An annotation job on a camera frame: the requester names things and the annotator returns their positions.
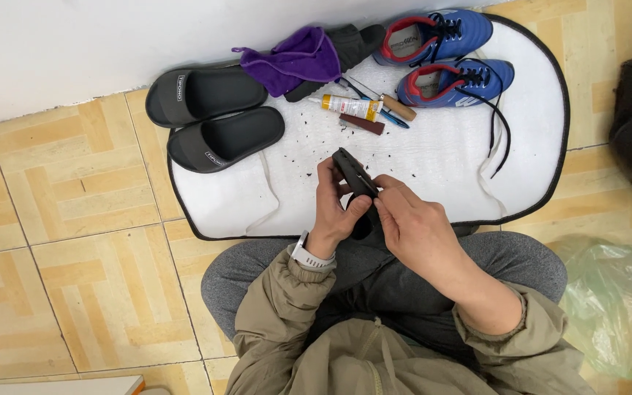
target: tiled floor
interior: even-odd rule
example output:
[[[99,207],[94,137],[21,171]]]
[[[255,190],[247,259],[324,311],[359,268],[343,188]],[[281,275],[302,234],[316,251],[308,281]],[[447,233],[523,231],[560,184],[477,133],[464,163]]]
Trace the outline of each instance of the tiled floor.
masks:
[[[572,102],[553,199],[502,228],[549,245],[574,233],[632,244],[632,187],[605,145],[618,66],[632,57],[632,0],[487,12],[549,45]],[[0,382],[143,374],[173,395],[223,393],[237,359],[199,284],[236,242],[192,235],[166,170],[168,130],[147,119],[145,94],[0,123]],[[632,381],[583,374],[600,394],[632,394]]]

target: orange edge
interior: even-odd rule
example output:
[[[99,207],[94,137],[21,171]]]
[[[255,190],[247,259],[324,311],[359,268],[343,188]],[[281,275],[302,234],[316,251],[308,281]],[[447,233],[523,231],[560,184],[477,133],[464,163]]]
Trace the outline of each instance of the orange edge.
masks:
[[[143,379],[143,381],[140,382],[140,384],[138,385],[138,388],[136,388],[135,391],[133,391],[133,393],[131,395],[138,395],[140,394],[140,392],[145,388],[145,379]]]

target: person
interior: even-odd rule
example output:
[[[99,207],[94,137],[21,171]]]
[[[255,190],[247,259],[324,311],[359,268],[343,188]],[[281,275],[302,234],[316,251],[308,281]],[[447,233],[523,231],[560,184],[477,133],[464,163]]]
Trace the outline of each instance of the person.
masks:
[[[240,358],[226,394],[594,394],[562,338],[567,273],[547,247],[503,231],[457,238],[441,204],[387,175],[374,201],[344,210],[333,160],[317,170],[303,246],[246,241],[204,274]],[[372,204],[383,240],[348,238]]]

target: white smartwatch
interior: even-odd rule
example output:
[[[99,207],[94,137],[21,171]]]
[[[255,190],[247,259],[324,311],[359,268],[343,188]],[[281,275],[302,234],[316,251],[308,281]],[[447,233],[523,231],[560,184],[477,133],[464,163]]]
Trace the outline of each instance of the white smartwatch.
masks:
[[[304,233],[301,234],[299,241],[296,242],[294,246],[294,251],[291,252],[291,258],[295,261],[299,262],[304,266],[311,266],[314,268],[322,268],[332,264],[333,261],[336,260],[336,253],[334,252],[330,258],[328,259],[320,259],[311,254],[309,251],[304,249],[304,244],[306,244],[306,238],[309,236],[308,230],[304,230]]]

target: glue tube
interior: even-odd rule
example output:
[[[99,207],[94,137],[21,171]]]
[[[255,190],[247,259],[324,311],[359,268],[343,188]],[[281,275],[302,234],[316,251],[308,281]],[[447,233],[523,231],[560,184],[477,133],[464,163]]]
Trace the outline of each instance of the glue tube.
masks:
[[[341,114],[348,114],[368,121],[376,121],[377,114],[382,111],[382,102],[346,98],[336,95],[323,95],[323,98],[308,98],[314,103],[320,103],[321,108]]]

